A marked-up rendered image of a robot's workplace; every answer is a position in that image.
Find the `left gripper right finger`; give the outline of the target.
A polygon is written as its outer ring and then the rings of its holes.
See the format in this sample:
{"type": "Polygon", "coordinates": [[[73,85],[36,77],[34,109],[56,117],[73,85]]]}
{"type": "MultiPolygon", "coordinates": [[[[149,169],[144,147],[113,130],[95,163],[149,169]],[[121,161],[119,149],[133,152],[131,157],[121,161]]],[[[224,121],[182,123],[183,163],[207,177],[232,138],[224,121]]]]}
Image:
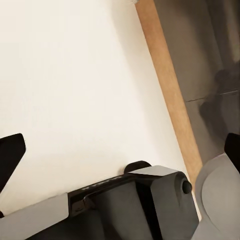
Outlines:
{"type": "Polygon", "coordinates": [[[227,135],[224,152],[240,173],[240,134],[230,132],[227,135]]]}

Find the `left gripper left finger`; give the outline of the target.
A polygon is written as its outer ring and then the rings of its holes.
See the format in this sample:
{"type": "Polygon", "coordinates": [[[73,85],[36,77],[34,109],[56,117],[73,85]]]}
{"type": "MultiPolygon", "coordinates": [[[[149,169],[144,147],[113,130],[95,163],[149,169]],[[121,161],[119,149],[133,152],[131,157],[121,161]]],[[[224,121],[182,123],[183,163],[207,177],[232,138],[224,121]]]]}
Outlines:
{"type": "Polygon", "coordinates": [[[0,138],[0,193],[26,153],[22,133],[0,138]]]}

